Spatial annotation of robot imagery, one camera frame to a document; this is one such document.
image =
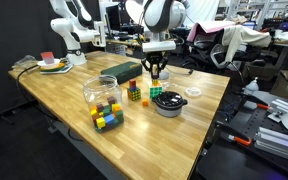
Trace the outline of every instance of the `blue block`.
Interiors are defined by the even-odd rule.
[[[112,114],[104,117],[105,124],[111,124],[114,122],[114,116]]]

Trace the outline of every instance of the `floor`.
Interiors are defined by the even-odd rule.
[[[168,64],[182,63],[181,56],[172,55]],[[240,78],[236,72],[226,71],[223,75],[232,78],[219,110],[230,113],[238,98],[233,92],[241,89]],[[259,86],[269,90],[271,83],[259,82]],[[228,114],[219,111],[215,118],[227,118]],[[106,179],[63,135],[50,135],[44,116],[31,105],[6,113],[5,117],[15,124],[0,118],[0,180]]]

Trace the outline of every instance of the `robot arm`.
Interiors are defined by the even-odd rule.
[[[72,2],[75,6],[76,16],[68,8],[67,2]],[[86,62],[80,43],[92,42],[94,46],[105,47],[103,22],[94,22],[94,29],[89,29],[93,24],[92,17],[81,0],[50,0],[50,3],[53,10],[63,17],[53,19],[51,27],[63,37],[67,46],[67,58],[72,64],[80,65]]]
[[[149,43],[143,43],[146,59],[142,60],[144,68],[151,73],[152,79],[158,79],[159,73],[167,64],[163,51],[176,48],[174,41],[160,41],[163,31],[180,26],[186,17],[185,7],[175,0],[147,0],[144,5],[144,22],[152,32]]]

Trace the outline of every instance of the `jar lid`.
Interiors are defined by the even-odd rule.
[[[152,100],[158,107],[164,110],[177,110],[187,104],[187,101],[181,95],[172,91],[162,92]]]

